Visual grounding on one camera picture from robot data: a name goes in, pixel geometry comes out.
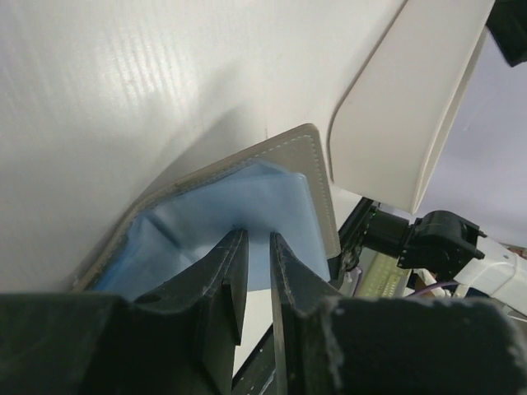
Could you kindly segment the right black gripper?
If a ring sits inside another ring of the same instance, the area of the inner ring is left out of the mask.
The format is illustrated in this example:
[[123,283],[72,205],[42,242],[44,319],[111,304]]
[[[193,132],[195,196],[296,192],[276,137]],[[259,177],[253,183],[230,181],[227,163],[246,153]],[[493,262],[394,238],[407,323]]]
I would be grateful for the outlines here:
[[363,249],[398,258],[410,231],[409,221],[378,207],[356,208],[344,221],[339,237],[342,267],[356,267]]

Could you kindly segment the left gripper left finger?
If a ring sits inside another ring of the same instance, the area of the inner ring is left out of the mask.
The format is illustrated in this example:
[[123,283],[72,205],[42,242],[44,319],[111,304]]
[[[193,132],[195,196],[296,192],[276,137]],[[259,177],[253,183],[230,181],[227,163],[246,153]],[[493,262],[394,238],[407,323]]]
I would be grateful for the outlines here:
[[247,231],[230,231],[204,258],[135,299],[129,394],[231,393],[248,260]]

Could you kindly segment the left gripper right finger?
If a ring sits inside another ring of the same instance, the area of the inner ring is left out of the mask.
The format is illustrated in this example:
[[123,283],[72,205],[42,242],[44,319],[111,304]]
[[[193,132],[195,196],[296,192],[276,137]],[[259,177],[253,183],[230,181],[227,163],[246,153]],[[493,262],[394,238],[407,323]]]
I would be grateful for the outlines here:
[[270,235],[270,272],[276,385],[279,394],[331,394],[329,358],[321,314],[338,291]]

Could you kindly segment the grey card holder wallet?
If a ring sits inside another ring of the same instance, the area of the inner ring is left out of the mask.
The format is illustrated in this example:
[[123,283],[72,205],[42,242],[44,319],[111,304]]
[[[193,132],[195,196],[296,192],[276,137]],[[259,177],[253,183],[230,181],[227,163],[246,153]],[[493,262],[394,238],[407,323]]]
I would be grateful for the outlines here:
[[329,280],[341,250],[318,129],[305,123],[149,193],[126,212],[77,284],[134,300],[180,274],[228,232],[249,235],[251,291],[269,279],[269,236]]

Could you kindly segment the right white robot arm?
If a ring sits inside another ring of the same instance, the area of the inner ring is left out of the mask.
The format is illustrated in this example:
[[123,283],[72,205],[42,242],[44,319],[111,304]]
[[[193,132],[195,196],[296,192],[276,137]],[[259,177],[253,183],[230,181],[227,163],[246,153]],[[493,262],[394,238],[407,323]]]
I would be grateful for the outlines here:
[[[491,1],[405,1],[338,107],[329,132],[333,181],[414,213],[483,45]],[[358,244],[489,295],[518,292],[520,260],[474,223],[433,211],[409,223],[373,211]]]

